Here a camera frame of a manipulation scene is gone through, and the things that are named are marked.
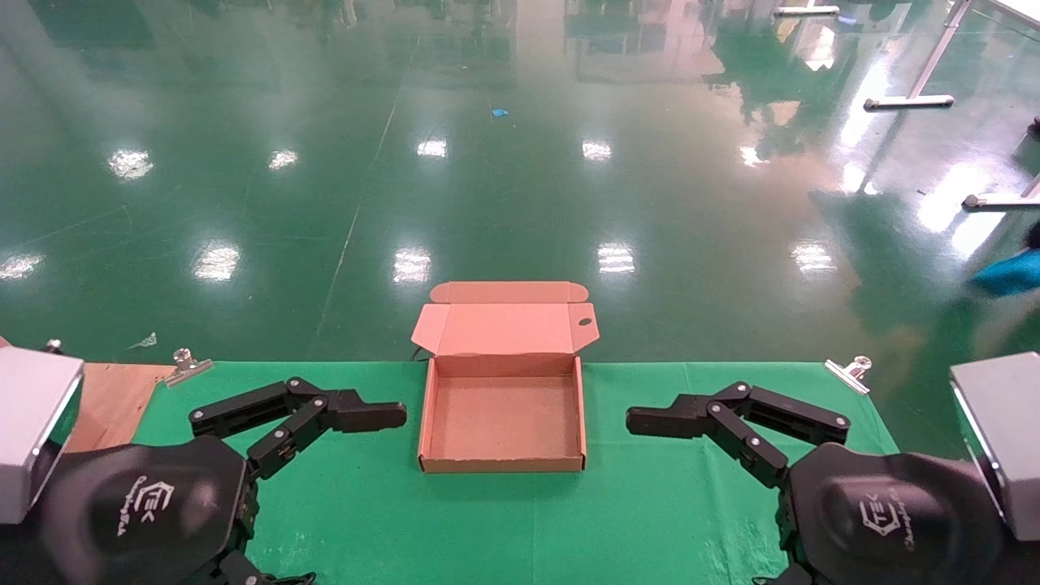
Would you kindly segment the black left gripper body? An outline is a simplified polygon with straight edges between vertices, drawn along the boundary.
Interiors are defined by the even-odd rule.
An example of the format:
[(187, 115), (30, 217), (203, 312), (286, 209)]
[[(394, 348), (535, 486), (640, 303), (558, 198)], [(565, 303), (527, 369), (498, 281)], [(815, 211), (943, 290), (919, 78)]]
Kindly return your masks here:
[(38, 501), (59, 584), (258, 584), (248, 463), (219, 438), (74, 454)]

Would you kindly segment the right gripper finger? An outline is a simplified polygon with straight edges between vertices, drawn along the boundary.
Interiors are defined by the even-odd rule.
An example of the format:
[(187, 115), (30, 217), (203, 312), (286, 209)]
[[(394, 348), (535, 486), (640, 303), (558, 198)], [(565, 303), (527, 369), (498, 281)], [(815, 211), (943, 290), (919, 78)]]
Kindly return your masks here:
[(721, 447), (765, 444), (754, 425), (812, 446), (846, 444), (850, 430), (841, 414), (746, 382), (714, 395), (678, 395), (665, 408), (627, 409), (627, 430), (634, 436), (707, 437)]
[(787, 476), (787, 456), (725, 406), (630, 407), (627, 430), (633, 436), (707, 438), (765, 488), (779, 488)]

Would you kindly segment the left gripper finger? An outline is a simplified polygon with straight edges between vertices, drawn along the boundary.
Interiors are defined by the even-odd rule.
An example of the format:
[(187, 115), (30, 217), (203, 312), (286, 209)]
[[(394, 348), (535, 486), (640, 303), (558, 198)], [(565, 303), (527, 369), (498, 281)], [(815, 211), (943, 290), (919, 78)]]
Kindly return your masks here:
[(249, 477), (268, 480), (327, 431), (359, 434), (401, 428), (400, 402), (366, 403), (360, 397), (315, 397), (248, 449)]
[(327, 390), (293, 377), (198, 407), (189, 422), (194, 437), (227, 438), (279, 422), (290, 436), (316, 438), (326, 431), (356, 434), (401, 428), (406, 407), (400, 402), (365, 402), (357, 390)]

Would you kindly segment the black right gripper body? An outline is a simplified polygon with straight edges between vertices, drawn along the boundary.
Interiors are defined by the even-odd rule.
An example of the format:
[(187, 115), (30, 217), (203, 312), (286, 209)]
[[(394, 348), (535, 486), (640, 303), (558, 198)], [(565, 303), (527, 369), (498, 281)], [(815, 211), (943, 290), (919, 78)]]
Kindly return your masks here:
[(814, 584), (988, 584), (1008, 541), (973, 464), (839, 444), (788, 470), (778, 522)]

